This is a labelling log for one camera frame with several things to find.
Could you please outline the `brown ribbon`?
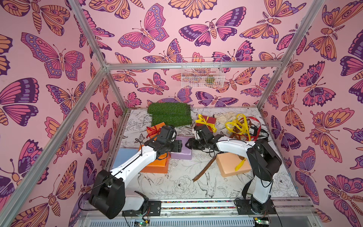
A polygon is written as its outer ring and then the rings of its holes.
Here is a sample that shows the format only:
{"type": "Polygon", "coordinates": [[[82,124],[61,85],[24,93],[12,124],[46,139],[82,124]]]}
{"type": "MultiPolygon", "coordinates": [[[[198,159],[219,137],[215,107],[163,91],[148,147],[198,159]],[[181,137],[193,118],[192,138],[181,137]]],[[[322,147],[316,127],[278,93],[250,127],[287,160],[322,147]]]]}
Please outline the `brown ribbon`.
{"type": "MultiPolygon", "coordinates": [[[[206,125],[202,119],[198,119],[196,121],[196,125],[195,126],[201,126],[201,125],[206,125]]],[[[208,129],[213,132],[212,130],[215,129],[215,127],[212,125],[212,126],[209,126],[209,125],[206,125],[208,127],[208,129]]],[[[206,164],[206,166],[201,170],[201,172],[199,174],[197,174],[194,178],[193,178],[193,181],[196,182],[198,181],[204,174],[207,174],[210,167],[214,164],[214,162],[216,161],[216,157],[218,154],[222,154],[222,153],[227,153],[229,152],[229,150],[231,148],[229,148],[228,146],[228,143],[227,143],[227,139],[229,139],[229,137],[226,137],[226,136],[223,136],[217,143],[217,148],[219,149],[219,151],[217,150],[208,150],[208,149],[205,149],[205,150],[200,150],[200,151],[203,151],[203,152],[206,152],[208,153],[210,156],[211,156],[211,160],[206,164]]]]}

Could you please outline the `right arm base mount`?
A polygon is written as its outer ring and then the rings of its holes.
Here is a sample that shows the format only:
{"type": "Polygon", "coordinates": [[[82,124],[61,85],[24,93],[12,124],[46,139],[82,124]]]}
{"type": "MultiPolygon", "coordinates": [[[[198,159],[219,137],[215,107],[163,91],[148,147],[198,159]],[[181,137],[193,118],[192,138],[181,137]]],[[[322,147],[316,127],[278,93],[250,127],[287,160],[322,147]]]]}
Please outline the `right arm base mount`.
{"type": "Polygon", "coordinates": [[[265,204],[260,204],[258,201],[249,199],[236,198],[234,205],[239,215],[264,215],[276,214],[275,206],[272,200],[268,200],[265,204]]]}

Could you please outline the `lilac gift box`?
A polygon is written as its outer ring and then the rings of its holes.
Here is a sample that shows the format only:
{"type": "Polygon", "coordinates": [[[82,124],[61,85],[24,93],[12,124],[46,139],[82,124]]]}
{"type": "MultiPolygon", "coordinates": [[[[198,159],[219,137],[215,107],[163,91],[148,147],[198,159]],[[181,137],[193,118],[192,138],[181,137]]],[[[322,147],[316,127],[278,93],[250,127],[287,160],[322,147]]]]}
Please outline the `lilac gift box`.
{"type": "Polygon", "coordinates": [[[177,136],[176,140],[182,141],[181,152],[171,152],[171,159],[192,160],[192,150],[185,146],[189,137],[177,136]]]}

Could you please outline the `peach gift box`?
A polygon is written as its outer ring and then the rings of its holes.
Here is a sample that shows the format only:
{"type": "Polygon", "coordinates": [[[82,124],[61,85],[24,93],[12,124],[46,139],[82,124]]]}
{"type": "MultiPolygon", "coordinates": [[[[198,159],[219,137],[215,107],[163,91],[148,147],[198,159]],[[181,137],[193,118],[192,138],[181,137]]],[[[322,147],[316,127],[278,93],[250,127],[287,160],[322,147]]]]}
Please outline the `peach gift box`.
{"type": "Polygon", "coordinates": [[[247,158],[230,152],[218,154],[216,161],[224,178],[249,173],[252,170],[247,158]]]}

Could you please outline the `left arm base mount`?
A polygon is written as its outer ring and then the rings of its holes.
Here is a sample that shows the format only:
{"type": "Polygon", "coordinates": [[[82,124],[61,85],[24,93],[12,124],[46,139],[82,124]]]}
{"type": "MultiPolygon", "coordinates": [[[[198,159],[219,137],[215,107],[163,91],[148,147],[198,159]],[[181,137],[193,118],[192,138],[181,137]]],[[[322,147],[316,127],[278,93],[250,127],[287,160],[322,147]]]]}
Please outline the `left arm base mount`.
{"type": "Polygon", "coordinates": [[[161,215],[161,201],[148,201],[143,203],[141,208],[137,211],[123,211],[122,216],[124,217],[158,217],[161,215]]]}

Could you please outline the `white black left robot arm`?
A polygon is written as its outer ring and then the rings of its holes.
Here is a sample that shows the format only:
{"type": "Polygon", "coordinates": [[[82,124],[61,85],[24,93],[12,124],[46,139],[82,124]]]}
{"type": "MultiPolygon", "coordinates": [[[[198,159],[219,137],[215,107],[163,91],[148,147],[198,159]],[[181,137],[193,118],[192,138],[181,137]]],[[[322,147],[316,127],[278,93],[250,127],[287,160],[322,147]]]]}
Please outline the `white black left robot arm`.
{"type": "Polygon", "coordinates": [[[160,134],[142,144],[138,153],[128,161],[111,171],[100,171],[90,191],[89,204],[109,219],[126,211],[142,216],[147,214],[149,198],[140,192],[128,192],[126,189],[141,170],[159,160],[160,156],[182,151],[182,141],[177,140],[176,136],[174,127],[164,125],[160,134]]]}

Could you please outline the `light blue gift box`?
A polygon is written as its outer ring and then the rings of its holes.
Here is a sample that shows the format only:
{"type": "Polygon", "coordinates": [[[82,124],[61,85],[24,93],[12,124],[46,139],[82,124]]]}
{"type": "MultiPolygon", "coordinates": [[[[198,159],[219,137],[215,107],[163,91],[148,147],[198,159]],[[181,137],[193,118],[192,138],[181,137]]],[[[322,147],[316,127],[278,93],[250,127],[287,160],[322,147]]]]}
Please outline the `light blue gift box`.
{"type": "Polygon", "coordinates": [[[124,164],[130,158],[132,158],[135,154],[138,153],[138,149],[136,148],[120,148],[118,150],[117,155],[114,158],[112,169],[119,167],[124,164]]]}

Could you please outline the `large orange gift box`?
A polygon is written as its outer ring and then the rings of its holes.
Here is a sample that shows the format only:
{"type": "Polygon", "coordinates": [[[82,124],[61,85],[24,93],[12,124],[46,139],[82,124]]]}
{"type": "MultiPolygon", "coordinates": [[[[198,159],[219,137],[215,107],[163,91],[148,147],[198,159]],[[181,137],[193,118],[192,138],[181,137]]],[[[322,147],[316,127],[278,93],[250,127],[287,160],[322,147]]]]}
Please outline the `large orange gift box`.
{"type": "Polygon", "coordinates": [[[140,146],[141,157],[138,163],[143,167],[142,173],[167,174],[170,156],[168,153],[158,155],[150,146],[140,146]]]}

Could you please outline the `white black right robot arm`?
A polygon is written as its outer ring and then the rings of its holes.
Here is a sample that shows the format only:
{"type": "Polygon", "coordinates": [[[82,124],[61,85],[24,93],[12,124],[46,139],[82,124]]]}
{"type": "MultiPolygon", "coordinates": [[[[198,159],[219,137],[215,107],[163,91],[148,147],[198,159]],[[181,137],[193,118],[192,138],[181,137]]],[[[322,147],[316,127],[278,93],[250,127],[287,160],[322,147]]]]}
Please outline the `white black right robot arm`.
{"type": "Polygon", "coordinates": [[[185,146],[193,150],[207,150],[220,154],[235,154],[246,158],[245,164],[251,166],[254,191],[250,198],[251,210],[262,214],[267,210],[271,198],[274,176],[282,165],[281,158],[265,139],[241,141],[223,135],[214,135],[205,125],[194,127],[194,137],[188,139],[185,146]]]}

